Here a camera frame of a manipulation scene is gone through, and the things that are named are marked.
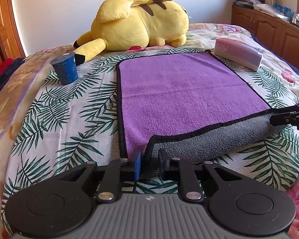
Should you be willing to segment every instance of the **tissue box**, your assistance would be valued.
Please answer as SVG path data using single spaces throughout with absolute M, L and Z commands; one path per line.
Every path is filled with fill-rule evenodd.
M 249 46 L 241 41 L 229 38 L 216 39 L 214 54 L 256 72 L 258 71 L 263 58 L 263 53 L 259 49 Z

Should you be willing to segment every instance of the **pikachu plush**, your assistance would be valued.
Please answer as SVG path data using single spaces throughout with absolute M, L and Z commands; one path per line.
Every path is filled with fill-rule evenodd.
M 74 43 L 77 65 L 103 50 L 125 51 L 132 47 L 173 47 L 185 44 L 188 31 L 185 9 L 172 0 L 106 0 L 100 6 L 91 31 Z

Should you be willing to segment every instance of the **dark blue fabric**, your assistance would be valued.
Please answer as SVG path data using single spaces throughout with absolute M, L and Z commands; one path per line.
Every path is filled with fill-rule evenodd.
M 23 61 L 24 58 L 17 58 L 15 59 L 11 65 L 9 65 L 3 73 L 0 75 L 0 92 L 2 88 L 6 85 L 9 78 L 12 76 L 12 74 L 19 68 L 20 65 L 22 65 L 25 61 Z
M 265 49 L 267 49 L 262 43 L 260 43 L 260 41 L 256 38 L 256 36 L 254 34 L 251 33 L 252 38 L 254 39 L 254 41 L 256 41 L 260 46 L 264 47 Z M 294 70 L 294 72 L 299 75 L 299 69 L 295 68 L 294 66 L 292 66 L 291 64 L 289 64 L 285 59 L 281 58 L 280 56 L 276 55 L 275 53 L 273 53 L 276 57 L 278 57 L 280 60 L 284 61 L 286 64 L 288 64 L 292 70 Z

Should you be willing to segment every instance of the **silver bolt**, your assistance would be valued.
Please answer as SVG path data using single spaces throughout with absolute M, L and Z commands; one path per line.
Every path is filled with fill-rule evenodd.
M 186 198 L 191 200 L 198 200 L 202 198 L 202 194 L 197 191 L 191 191 L 186 193 Z
M 114 198 L 114 194 L 111 193 L 111 192 L 101 192 L 98 195 L 98 198 L 101 199 L 101 200 L 111 200 L 111 199 Z

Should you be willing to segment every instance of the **bed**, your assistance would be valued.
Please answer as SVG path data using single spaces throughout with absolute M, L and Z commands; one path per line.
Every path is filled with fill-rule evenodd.
M 79 66 L 79 79 L 64 87 L 49 62 L 74 50 L 71 45 L 27 57 L 0 92 L 0 239 L 10 233 L 4 206 L 11 195 L 80 163 L 93 160 L 106 165 L 120 157 L 117 63 L 136 57 L 213 50 L 219 37 L 240 40 L 263 50 L 264 60 L 258 73 L 229 60 L 222 61 L 271 107 L 299 103 L 299 76 L 238 26 L 191 24 L 187 42 L 180 48 L 103 53 Z M 299 179 L 299 131 L 287 126 L 213 161 L 285 191 Z M 122 187 L 133 193 L 177 192 L 175 182 L 164 182 L 159 177 L 124 183 Z

